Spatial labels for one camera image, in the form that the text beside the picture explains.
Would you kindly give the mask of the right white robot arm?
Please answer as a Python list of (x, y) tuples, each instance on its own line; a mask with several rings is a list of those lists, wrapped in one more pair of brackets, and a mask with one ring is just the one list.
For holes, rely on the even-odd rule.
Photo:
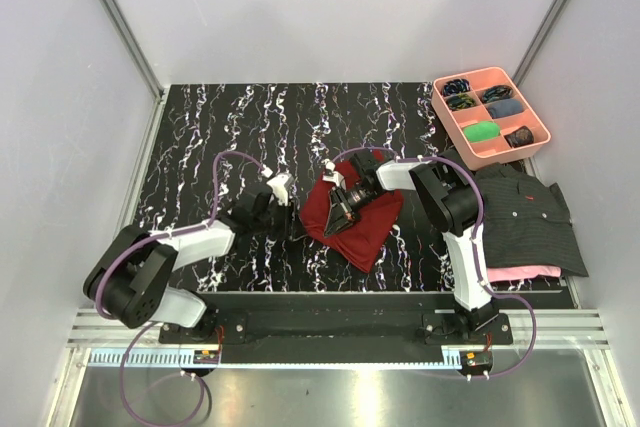
[(359, 177), (352, 187), (337, 171), (337, 160), (323, 161), (322, 179), (329, 189), (329, 211), (324, 235), (342, 233), (360, 221), (360, 211), (384, 194), (396, 191), (417, 193), (427, 220), (443, 236), (454, 274), (454, 312), (443, 320), (440, 336), (456, 336), (466, 343), (485, 337), (499, 310), (489, 292), (483, 258), (482, 195), (472, 174), (456, 162), (453, 151), (441, 157), (378, 159), (371, 148), (346, 152)]

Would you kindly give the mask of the pink divided organizer tray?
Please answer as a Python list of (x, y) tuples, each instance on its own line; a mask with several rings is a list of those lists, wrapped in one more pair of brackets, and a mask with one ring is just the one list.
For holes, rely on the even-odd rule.
[[(475, 107), (455, 112), (449, 109), (446, 99), (451, 96), (443, 97), (441, 89), (446, 81), (455, 78), (465, 78), (470, 82), (471, 90), (466, 93), (476, 100), (477, 105)], [(492, 119), (486, 110), (487, 104), (483, 103), (479, 96), (486, 89), (501, 84), (509, 85), (513, 88), (513, 96), (511, 98), (519, 100), (524, 106), (524, 111), (517, 115)], [(529, 158), (551, 140), (551, 133), (547, 127), (516, 87), (510, 76), (500, 67), (487, 67), (436, 79), (433, 84), (432, 106), (458, 153), (471, 170), (477, 170), (493, 163), (505, 164)], [(469, 143), (462, 129), (480, 121), (497, 123), (501, 129), (500, 136), (484, 142)], [(512, 149), (505, 141), (504, 136), (522, 126), (527, 126), (534, 133), (535, 143)]]

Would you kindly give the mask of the black green rolled sock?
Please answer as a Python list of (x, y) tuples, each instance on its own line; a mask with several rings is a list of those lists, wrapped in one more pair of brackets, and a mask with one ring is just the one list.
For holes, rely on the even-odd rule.
[(447, 98), (446, 104), (451, 111), (455, 112), (475, 107), (477, 102), (471, 95), (467, 93), (459, 93)]

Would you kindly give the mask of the black blue rolled sock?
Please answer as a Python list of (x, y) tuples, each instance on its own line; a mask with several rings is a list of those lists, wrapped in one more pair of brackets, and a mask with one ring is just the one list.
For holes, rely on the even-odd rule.
[(462, 94), (471, 90), (470, 82), (465, 78), (455, 78), (444, 83), (441, 89), (443, 97)]

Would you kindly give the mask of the pink folded garment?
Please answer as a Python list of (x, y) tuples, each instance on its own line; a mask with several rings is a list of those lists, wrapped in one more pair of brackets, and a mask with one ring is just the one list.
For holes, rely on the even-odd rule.
[(536, 277), (559, 278), (562, 270), (557, 266), (527, 265), (516, 267), (488, 268), (487, 281), (490, 283), (534, 279)]

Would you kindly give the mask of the dark striped folded shirt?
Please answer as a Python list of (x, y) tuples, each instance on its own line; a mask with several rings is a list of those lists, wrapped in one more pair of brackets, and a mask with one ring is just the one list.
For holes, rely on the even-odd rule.
[(588, 275), (558, 184), (546, 186), (498, 163), (478, 170), (475, 180), (484, 202), (487, 269), (548, 265), (559, 267), (561, 276)]

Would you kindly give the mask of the navy patterned rolled sock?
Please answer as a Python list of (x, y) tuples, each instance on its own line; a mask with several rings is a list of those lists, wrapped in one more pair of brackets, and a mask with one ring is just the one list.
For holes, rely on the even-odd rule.
[(493, 103), (510, 99), (513, 96), (513, 88), (509, 85), (495, 85), (486, 89), (480, 96), (480, 100), (485, 103)]

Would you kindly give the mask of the dark patterned rolled sock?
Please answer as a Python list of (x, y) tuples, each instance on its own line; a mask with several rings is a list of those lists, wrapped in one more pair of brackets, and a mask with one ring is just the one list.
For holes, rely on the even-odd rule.
[(534, 133), (527, 126), (519, 127), (505, 135), (504, 139), (512, 149), (529, 146), (535, 143)]

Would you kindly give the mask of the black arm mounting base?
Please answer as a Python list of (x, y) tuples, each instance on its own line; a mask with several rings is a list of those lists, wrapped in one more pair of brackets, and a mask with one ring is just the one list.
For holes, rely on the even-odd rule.
[(194, 328), (160, 329), (162, 344), (226, 345), (276, 338), (392, 336), (436, 344), (510, 346), (508, 316), (498, 305), (467, 314), (451, 293), (217, 293)]

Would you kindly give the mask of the red cloth napkin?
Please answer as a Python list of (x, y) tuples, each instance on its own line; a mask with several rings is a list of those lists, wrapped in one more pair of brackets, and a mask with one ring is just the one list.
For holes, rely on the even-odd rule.
[(368, 273), (398, 219), (404, 197), (396, 189), (386, 189), (378, 179), (379, 167), (383, 165), (378, 152), (354, 154), (348, 160), (333, 162), (345, 177), (345, 190), (359, 186), (365, 193), (363, 205), (358, 209), (360, 220), (337, 235), (324, 236), (329, 190), (334, 185), (324, 182), (322, 176), (311, 189), (299, 218), (312, 239), (339, 253), (356, 269)]

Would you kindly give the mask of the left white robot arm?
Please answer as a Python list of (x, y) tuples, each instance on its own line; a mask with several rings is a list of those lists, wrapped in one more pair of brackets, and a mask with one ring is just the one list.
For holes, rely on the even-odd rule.
[(260, 185), (240, 195), (212, 220), (173, 231), (123, 228), (86, 277), (83, 294), (101, 315), (129, 329), (165, 328), (161, 341), (205, 343), (220, 333), (216, 308), (199, 294), (169, 285), (172, 273), (224, 257), (256, 236), (292, 238), (298, 202)]

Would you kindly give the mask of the black marble pattern mat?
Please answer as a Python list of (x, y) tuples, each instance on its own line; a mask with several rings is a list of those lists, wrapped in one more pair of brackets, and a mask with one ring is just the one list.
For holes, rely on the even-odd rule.
[[(145, 229), (209, 216), (258, 180), (258, 164), (295, 178), (304, 202), (321, 163), (350, 148), (387, 147), (404, 157), (451, 143), (423, 83), (190, 84), (169, 89), (133, 220)], [(241, 250), (176, 271), (176, 288), (200, 293), (446, 291), (446, 244), (407, 193), (398, 221), (364, 273), (310, 238), (256, 237)]]

